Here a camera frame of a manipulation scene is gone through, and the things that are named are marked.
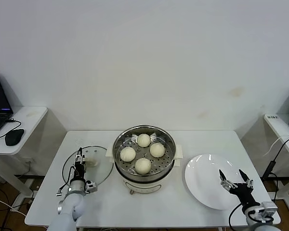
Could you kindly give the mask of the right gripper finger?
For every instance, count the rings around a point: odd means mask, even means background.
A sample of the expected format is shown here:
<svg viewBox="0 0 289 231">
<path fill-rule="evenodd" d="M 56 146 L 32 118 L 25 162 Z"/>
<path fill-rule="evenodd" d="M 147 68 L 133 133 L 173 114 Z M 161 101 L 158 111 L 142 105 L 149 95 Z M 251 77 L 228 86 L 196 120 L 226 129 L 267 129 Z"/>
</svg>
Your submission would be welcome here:
<svg viewBox="0 0 289 231">
<path fill-rule="evenodd" d="M 231 181 L 229 181 L 220 169 L 219 169 L 219 174 L 220 174 L 221 185 L 224 189 L 226 189 L 229 192 L 231 189 L 236 188 L 236 185 L 232 183 Z"/>
<path fill-rule="evenodd" d="M 253 188 L 253 180 L 251 180 L 246 173 L 244 173 L 241 169 L 239 169 L 239 173 L 244 180 L 244 182 L 247 184 L 248 188 Z"/>
</svg>

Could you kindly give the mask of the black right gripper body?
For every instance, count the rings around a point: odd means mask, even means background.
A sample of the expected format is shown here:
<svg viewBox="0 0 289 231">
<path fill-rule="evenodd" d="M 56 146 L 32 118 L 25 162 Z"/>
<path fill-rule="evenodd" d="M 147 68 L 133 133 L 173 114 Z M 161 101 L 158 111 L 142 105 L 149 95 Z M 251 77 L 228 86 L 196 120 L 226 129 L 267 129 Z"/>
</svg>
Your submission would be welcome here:
<svg viewBox="0 0 289 231">
<path fill-rule="evenodd" d="M 258 206 L 252 196 L 253 188 L 248 187 L 246 183 L 234 183 L 235 187 L 230 189 L 230 193 L 237 196 L 243 207 Z"/>
</svg>

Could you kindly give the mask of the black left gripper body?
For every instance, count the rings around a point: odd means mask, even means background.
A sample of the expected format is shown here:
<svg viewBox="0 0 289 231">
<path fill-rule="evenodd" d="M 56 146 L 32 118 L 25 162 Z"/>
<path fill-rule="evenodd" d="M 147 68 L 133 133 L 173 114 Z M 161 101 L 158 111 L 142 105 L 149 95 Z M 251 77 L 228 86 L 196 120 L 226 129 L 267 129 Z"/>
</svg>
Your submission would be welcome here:
<svg viewBox="0 0 289 231">
<path fill-rule="evenodd" d="M 74 180 L 83 180 L 84 179 L 84 176 L 85 176 L 85 173 L 86 173 L 86 166 L 85 166 L 85 163 L 83 162 L 82 164 L 81 163 L 76 163 L 74 164 L 74 177 L 73 179 Z"/>
</svg>

